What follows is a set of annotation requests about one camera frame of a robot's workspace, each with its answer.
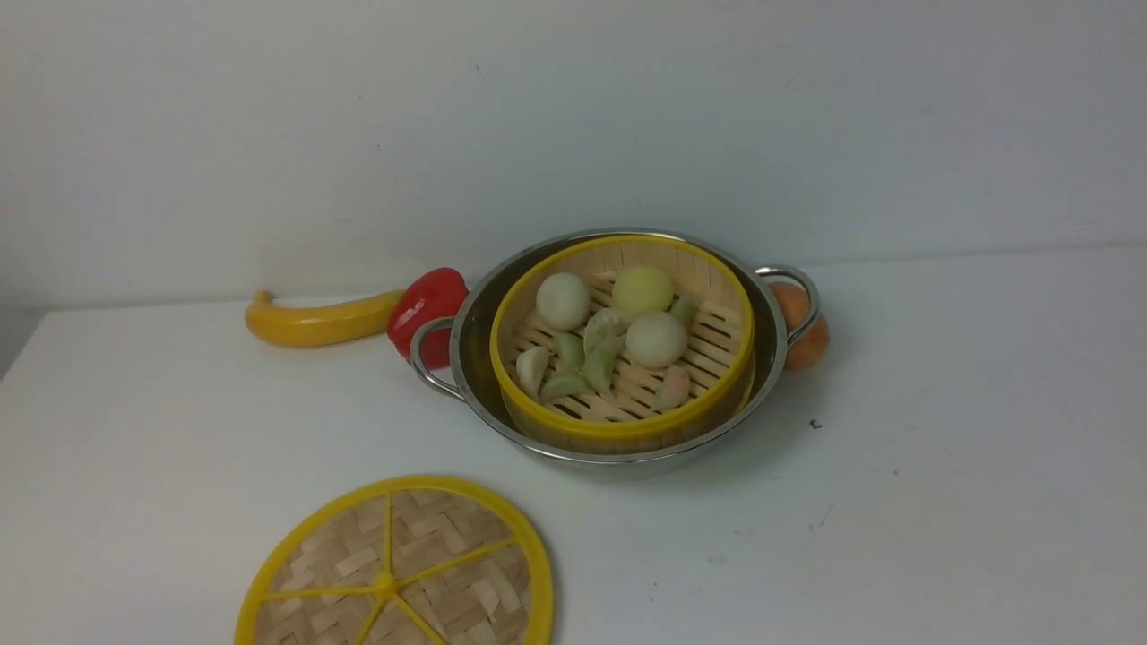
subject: red bell pepper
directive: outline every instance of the red bell pepper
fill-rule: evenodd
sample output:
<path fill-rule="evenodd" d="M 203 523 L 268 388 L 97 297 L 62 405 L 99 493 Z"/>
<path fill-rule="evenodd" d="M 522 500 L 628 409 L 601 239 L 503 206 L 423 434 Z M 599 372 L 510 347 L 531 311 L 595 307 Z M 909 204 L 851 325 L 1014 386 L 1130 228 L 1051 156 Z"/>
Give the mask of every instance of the red bell pepper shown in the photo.
<path fill-rule="evenodd" d="M 462 274 L 448 267 L 435 269 L 415 280 L 395 305 L 387 324 L 387 335 L 398 353 L 409 363 L 414 332 L 431 320 L 458 313 L 469 293 Z M 422 359 L 431 370 L 450 365 L 450 329 L 438 329 L 426 337 Z"/>

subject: woven bamboo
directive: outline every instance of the woven bamboo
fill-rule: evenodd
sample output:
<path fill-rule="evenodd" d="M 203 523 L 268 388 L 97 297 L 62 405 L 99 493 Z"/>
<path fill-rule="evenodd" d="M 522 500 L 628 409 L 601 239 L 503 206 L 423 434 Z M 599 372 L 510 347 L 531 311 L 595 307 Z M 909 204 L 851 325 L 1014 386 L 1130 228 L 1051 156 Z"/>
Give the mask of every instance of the woven bamboo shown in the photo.
<path fill-rule="evenodd" d="M 252 585 L 244 604 L 244 615 L 253 607 L 251 634 L 242 634 L 241 616 L 236 643 L 548 642 L 552 583 L 548 564 L 538 565 L 537 535 L 523 536 L 524 519 L 507 521 L 454 488 L 382 490 L 305 522 L 280 546 L 283 558 L 268 559 L 265 586 Z M 536 568 L 544 569 L 541 615 Z M 531 619 L 540 625 L 532 631 Z"/>

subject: white table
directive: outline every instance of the white table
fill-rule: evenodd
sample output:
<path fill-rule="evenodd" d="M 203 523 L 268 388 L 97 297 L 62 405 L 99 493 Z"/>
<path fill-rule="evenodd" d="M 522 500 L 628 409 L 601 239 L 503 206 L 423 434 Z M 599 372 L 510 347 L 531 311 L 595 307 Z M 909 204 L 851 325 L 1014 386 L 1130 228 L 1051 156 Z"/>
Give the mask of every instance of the white table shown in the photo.
<path fill-rule="evenodd" d="M 52 313 L 0 384 L 3 640 L 226 643 L 299 520 L 434 472 L 533 519 L 561 644 L 1142 643 L 1147 249 L 810 273 L 829 358 L 627 483 L 520 453 L 384 337 L 274 349 L 244 303 Z"/>

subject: banana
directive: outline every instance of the banana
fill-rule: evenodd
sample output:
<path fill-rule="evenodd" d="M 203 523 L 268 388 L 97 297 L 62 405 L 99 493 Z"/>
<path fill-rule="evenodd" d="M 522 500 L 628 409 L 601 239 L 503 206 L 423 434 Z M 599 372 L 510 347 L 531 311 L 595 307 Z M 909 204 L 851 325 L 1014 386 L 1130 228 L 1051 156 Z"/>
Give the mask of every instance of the banana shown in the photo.
<path fill-rule="evenodd" d="M 320 347 L 380 334 L 403 292 L 327 306 L 278 306 L 267 292 L 259 292 L 247 306 L 247 328 L 255 337 L 279 347 Z"/>

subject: pot handle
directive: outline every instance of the pot handle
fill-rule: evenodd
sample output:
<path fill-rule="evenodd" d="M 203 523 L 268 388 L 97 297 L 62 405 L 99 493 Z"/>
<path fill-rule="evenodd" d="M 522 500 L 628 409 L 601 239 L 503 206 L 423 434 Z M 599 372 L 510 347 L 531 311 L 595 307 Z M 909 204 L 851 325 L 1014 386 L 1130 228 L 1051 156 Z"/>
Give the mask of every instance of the pot handle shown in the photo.
<path fill-rule="evenodd" d="M 817 317 L 820 316 L 820 292 L 817 290 L 817 286 L 812 283 L 812 279 L 804 271 L 787 264 L 762 266 L 755 273 L 758 278 L 770 278 L 773 275 L 791 278 L 809 294 L 809 314 L 788 335 L 788 345 L 793 347 L 812 327 L 812 324 L 817 321 Z"/>
<path fill-rule="evenodd" d="M 414 332 L 414 337 L 411 339 L 411 365 L 414 367 L 414 373 L 423 383 L 446 396 L 465 402 L 466 399 L 462 397 L 462 393 L 458 389 L 458 386 L 447 383 L 446 381 L 439 379 L 430 372 L 429 368 L 427 368 L 426 360 L 422 360 L 422 341 L 426 340 L 427 335 L 431 332 L 437 332 L 438 329 L 445 329 L 453 324 L 453 318 L 438 318 L 437 320 L 431 320 L 419 327 L 419 329 Z"/>

